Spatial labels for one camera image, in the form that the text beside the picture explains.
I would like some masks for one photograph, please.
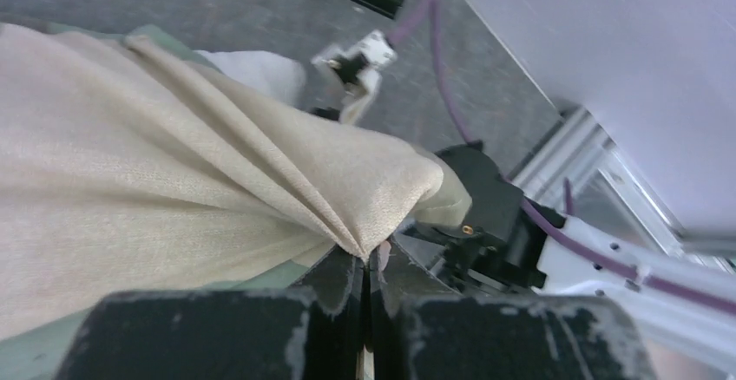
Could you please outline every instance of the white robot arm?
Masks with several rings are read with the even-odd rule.
[[[355,124],[378,96],[380,70],[392,64],[396,52],[384,33],[374,30],[348,50],[331,44],[312,59],[331,91],[342,95],[339,121]]]
[[[570,239],[632,269],[620,275],[551,237],[537,267],[541,294],[606,296],[623,307],[645,337],[725,372],[736,372],[736,278],[617,239],[575,217]]]

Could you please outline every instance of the metal screw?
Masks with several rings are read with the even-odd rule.
[[[631,291],[634,291],[634,292],[639,292],[639,291],[641,291],[641,286],[637,285],[637,284],[636,284],[636,282],[634,282],[634,281],[633,281],[633,280],[631,280],[630,278],[627,278],[627,279],[626,279],[626,284],[625,284],[625,286],[626,286],[626,287],[627,287],[627,288],[628,288],[629,290],[631,290]]]

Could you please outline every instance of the purple tube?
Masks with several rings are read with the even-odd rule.
[[[444,74],[444,61],[442,58],[442,41],[440,40],[440,23],[439,23],[439,0],[422,0],[414,11],[411,12],[399,26],[391,33],[386,35],[389,43],[396,46],[417,29],[427,15],[430,16],[430,47],[432,50],[432,68],[435,71],[435,80],[437,81],[437,89],[442,96],[444,105],[455,128],[466,143],[473,141],[470,132],[463,122],[460,110],[457,107],[455,97],[450,92],[447,85],[446,75]]]

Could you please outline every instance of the green fabric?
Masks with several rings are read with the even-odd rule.
[[[127,35],[99,33],[96,31],[86,30],[60,23],[49,23],[46,30],[46,32],[51,35],[58,35],[59,33],[65,33],[68,31],[77,31],[97,39],[116,40],[118,42],[122,40],[125,36],[148,36],[151,38],[151,40],[154,41],[154,43],[156,43],[156,45],[158,45],[158,47],[180,58],[182,61],[199,63],[200,65],[207,66],[208,68],[212,68],[220,72],[220,70],[217,69],[217,67],[214,66],[210,61],[208,61],[206,57],[200,55],[197,52],[194,52],[189,47],[187,47],[186,44],[180,42],[178,39],[169,35],[167,32],[159,29],[158,26],[154,26],[153,24],[147,24],[145,26],[139,27],[138,29],[131,31]]]
[[[282,289],[294,283],[309,267],[298,265],[289,260],[273,269],[261,273],[247,281],[215,282],[202,289],[213,290],[246,290],[246,289]]]

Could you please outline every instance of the beige fabric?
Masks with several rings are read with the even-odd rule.
[[[293,258],[292,261],[298,265],[303,265],[304,267],[312,267],[319,261],[319,259],[322,259],[322,257],[324,257],[333,246],[335,246],[333,243],[322,243],[314,247],[312,250],[304,252]]]
[[[248,279],[336,242],[361,258],[443,170],[145,37],[0,30],[0,338],[130,288]]]
[[[437,163],[443,172],[442,186],[433,196],[414,206],[411,211],[416,221],[433,226],[458,227],[473,205],[473,199],[455,172],[432,152],[414,146],[423,157]]]

